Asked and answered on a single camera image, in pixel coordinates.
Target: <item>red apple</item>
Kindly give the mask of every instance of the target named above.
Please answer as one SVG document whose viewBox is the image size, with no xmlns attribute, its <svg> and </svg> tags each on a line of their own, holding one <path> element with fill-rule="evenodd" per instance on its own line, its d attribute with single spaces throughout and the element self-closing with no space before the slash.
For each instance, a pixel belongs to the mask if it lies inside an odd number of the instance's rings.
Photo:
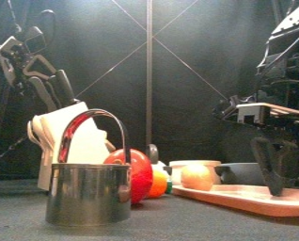
<svg viewBox="0 0 299 241">
<path fill-rule="evenodd" d="M 125 164 L 124 150 L 109 153 L 104 164 Z M 135 149 L 131 149 L 131 167 L 131 202 L 135 204 L 145 198 L 153 182 L 151 161 L 145 154 Z"/>
</svg>

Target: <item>wooden tray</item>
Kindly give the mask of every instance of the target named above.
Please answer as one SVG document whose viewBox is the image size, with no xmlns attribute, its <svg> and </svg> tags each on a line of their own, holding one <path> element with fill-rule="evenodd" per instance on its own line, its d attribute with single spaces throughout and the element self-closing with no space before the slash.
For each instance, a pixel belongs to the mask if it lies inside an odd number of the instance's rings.
<svg viewBox="0 0 299 241">
<path fill-rule="evenodd" d="M 299 189 L 286 188 L 282 197 L 266 186 L 213 185 L 209 191 L 173 185 L 173 194 L 272 217 L 299 217 Z"/>
</svg>

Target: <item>pitcher handle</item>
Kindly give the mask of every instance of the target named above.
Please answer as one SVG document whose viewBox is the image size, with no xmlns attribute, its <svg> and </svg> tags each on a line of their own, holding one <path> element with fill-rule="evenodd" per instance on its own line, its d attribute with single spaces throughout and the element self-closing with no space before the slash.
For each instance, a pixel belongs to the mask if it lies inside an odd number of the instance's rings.
<svg viewBox="0 0 299 241">
<path fill-rule="evenodd" d="M 75 131 L 80 124 L 95 116 L 105 116 L 115 119 L 120 133 L 121 133 L 121 142 L 123 142 L 123 149 L 124 149 L 124 161 L 125 163 L 131 164 L 131 149 L 129 149 L 129 139 L 127 134 L 127 129 L 121 123 L 121 121 L 117 119 L 117 117 L 108 111 L 103 109 L 89 109 L 80 113 L 69 122 L 69 124 L 65 127 L 63 137 L 61 137 L 61 143 L 59 147 L 59 155 L 57 155 L 57 163 L 67 163 L 68 155 L 69 155 L 69 149 L 71 149 L 71 143 L 75 135 Z"/>
</svg>

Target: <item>black backdrop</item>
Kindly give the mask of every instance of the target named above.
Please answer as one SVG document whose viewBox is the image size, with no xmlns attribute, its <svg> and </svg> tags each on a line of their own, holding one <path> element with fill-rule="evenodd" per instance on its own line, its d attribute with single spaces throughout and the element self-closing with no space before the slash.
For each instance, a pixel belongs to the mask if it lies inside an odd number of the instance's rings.
<svg viewBox="0 0 299 241">
<path fill-rule="evenodd" d="M 76 98 L 89 108 L 117 115 L 132 147 L 144 151 L 147 1 L 11 2 L 23 29 L 33 24 L 41 10 L 53 10 L 56 31 L 43 55 L 65 71 Z M 283 10 L 288 2 L 280 1 Z M 256 66 L 275 28 L 271 1 L 155 0 L 152 14 L 152 143 L 159 147 L 160 160 L 254 161 L 248 140 L 255 130 L 213 119 L 211 113 L 223 97 L 252 93 Z M 41 28 L 52 32 L 47 25 Z M 11 33 L 11 13 L 7 1 L 0 1 L 0 43 Z M 1 74 L 0 89 L 1 153 L 25 134 L 32 115 L 44 109 L 36 109 L 12 89 L 4 95 L 8 85 Z M 96 120 L 96 124 L 120 147 L 111 120 Z M 36 173 L 39 154 L 25 141 L 1 158 L 0 165 L 4 163 L 7 172 Z"/>
</svg>

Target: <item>white bowl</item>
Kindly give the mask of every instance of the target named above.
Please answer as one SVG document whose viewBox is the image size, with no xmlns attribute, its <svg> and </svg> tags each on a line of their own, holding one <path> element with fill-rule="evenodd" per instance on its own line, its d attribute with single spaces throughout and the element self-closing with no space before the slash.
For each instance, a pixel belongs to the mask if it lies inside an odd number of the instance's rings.
<svg viewBox="0 0 299 241">
<path fill-rule="evenodd" d="M 169 162 L 169 167 L 172 168 L 172 184 L 181 185 L 181 168 L 188 164 L 203 164 L 209 172 L 212 173 L 213 177 L 213 185 L 222 184 L 220 176 L 215 172 L 215 167 L 222 164 L 220 161 L 212 160 L 180 160 Z"/>
</svg>

